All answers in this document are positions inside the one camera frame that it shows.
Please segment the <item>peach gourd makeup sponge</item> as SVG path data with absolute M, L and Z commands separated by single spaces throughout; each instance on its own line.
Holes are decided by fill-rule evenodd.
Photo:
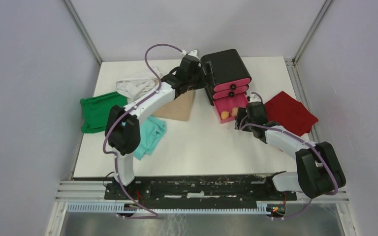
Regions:
M 234 107 L 232 109 L 231 116 L 236 118 L 238 116 L 238 112 L 239 112 L 239 108 L 238 107 Z

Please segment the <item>orange teardrop makeup sponge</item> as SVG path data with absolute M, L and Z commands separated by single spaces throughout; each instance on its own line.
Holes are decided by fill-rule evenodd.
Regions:
M 220 118 L 221 118 L 222 120 L 225 120 L 225 119 L 227 119 L 227 118 L 229 118 L 229 117 L 230 117 L 230 114 L 229 114 L 228 111 L 223 111 L 223 112 L 221 112 L 221 114 L 220 114 Z

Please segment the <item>pink bottom drawer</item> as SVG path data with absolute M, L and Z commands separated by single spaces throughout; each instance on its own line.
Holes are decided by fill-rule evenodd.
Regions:
M 213 101 L 213 105 L 218 114 L 220 123 L 227 123 L 235 120 L 235 117 L 231 116 L 233 108 L 246 108 L 248 99 L 245 93 L 239 93 L 234 95 L 234 97 L 223 97 Z M 229 112 L 229 117 L 226 119 L 221 118 L 222 112 Z

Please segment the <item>black pink drawer organizer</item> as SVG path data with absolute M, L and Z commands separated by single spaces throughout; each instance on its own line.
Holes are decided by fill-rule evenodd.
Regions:
M 228 49 L 207 54 L 202 56 L 200 61 L 203 69 L 206 62 L 210 62 L 212 64 L 216 85 L 243 78 L 252 78 L 236 49 Z M 205 87 L 206 95 L 212 106 L 214 106 L 213 101 L 215 101 L 213 99 L 213 95 L 215 93 L 213 88 L 215 86 L 206 85 Z

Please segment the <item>pink top drawer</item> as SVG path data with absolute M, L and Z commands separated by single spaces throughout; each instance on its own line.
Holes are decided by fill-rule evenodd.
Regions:
M 243 78 L 239 80 L 234 80 L 231 82 L 226 82 L 222 84 L 218 84 L 213 88 L 214 92 L 220 92 L 224 90 L 234 90 L 238 87 L 247 86 L 251 82 L 251 78 Z

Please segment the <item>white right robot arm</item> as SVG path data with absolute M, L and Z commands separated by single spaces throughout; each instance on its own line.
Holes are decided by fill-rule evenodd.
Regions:
M 269 121 L 262 102 L 250 102 L 245 108 L 239 108 L 235 128 L 251 132 L 296 162 L 295 172 L 279 172 L 266 179 L 269 184 L 264 193 L 269 200 L 276 201 L 287 191 L 302 192 L 310 199 L 335 195 L 346 185 L 345 174 L 329 142 L 304 140 L 277 122 Z

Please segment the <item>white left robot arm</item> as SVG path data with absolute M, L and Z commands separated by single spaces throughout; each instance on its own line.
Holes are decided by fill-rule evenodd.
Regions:
M 186 55 L 180 65 L 164 75 L 158 86 L 124 107 L 111 108 L 103 142 L 103 152 L 114 155 L 116 193 L 124 200 L 135 194 L 134 152 L 140 144 L 140 125 L 163 105 L 190 90 L 203 89 L 213 79 L 210 63 L 202 64 L 195 56 Z

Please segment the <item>red cloth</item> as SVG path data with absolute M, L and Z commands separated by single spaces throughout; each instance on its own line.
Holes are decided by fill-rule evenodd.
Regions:
M 281 91 L 265 104 L 269 121 L 278 122 L 291 133 L 302 136 L 310 133 L 318 118 L 299 101 Z

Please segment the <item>beige folded cloth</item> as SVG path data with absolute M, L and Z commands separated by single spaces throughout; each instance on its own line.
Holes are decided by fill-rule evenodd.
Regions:
M 152 116 L 179 121 L 188 121 L 194 103 L 195 91 L 189 90 L 164 104 Z

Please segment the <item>white crumpled cloth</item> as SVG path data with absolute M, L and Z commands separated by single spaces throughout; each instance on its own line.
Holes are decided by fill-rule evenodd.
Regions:
M 129 75 L 116 82 L 116 92 L 127 99 L 128 103 L 138 100 L 158 85 L 156 75 L 149 69 Z

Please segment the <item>teal cloth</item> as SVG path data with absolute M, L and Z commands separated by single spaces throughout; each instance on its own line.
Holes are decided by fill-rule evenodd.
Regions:
M 134 157 L 141 160 L 145 155 L 152 155 L 167 132 L 166 122 L 149 116 L 140 126 L 140 144 L 134 151 Z

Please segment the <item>green cloth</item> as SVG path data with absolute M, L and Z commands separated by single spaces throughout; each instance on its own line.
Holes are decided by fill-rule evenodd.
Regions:
M 125 106 L 127 98 L 116 91 L 96 97 L 80 99 L 84 123 L 82 133 L 99 133 L 106 129 L 108 116 L 114 105 Z

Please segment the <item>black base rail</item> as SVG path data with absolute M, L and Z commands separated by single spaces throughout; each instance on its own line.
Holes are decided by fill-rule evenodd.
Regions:
M 285 203 L 295 193 L 278 192 L 266 182 L 271 174 L 136 177 L 125 187 L 146 208 L 242 208 L 258 201 Z

